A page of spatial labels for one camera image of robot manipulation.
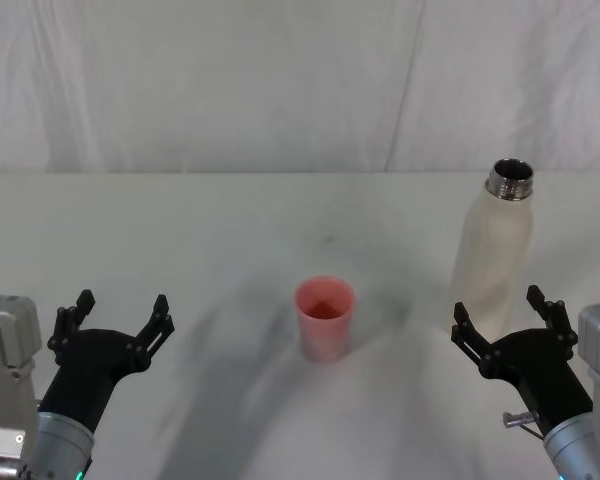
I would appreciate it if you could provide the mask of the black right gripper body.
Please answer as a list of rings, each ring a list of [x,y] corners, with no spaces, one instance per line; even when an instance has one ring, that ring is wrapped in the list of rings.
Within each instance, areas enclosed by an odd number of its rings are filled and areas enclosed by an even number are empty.
[[[592,400],[568,364],[577,334],[570,328],[537,328],[511,333],[495,342],[479,341],[479,371],[503,380],[537,415],[542,435],[593,409]]]

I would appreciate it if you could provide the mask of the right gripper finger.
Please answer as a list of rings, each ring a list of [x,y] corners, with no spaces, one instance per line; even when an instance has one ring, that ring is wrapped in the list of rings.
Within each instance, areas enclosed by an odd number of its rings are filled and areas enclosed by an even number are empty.
[[[454,319],[451,341],[477,366],[481,376],[497,376],[500,354],[496,351],[500,340],[489,341],[481,335],[462,302],[454,305]]]
[[[530,285],[526,300],[532,309],[552,330],[556,340],[565,350],[565,358],[572,359],[573,347],[578,343],[578,336],[573,330],[563,300],[549,301],[537,285]]]

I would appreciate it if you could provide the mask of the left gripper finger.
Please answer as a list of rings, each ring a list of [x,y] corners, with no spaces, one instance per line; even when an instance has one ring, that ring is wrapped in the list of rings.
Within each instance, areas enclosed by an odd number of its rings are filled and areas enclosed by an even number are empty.
[[[167,297],[165,294],[160,294],[156,298],[150,319],[126,346],[130,371],[132,373],[146,371],[151,365],[153,356],[174,331]]]
[[[96,331],[81,330],[81,325],[95,303],[92,291],[84,289],[73,306],[58,308],[54,331],[47,342],[58,366],[87,366],[93,360]]]

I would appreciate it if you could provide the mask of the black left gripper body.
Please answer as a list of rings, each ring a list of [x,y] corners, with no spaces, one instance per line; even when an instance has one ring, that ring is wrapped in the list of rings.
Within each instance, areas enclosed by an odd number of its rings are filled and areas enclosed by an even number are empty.
[[[117,383],[149,368],[146,339],[114,330],[79,330],[52,336],[49,349],[58,370],[40,405],[41,413],[72,419],[94,433]]]

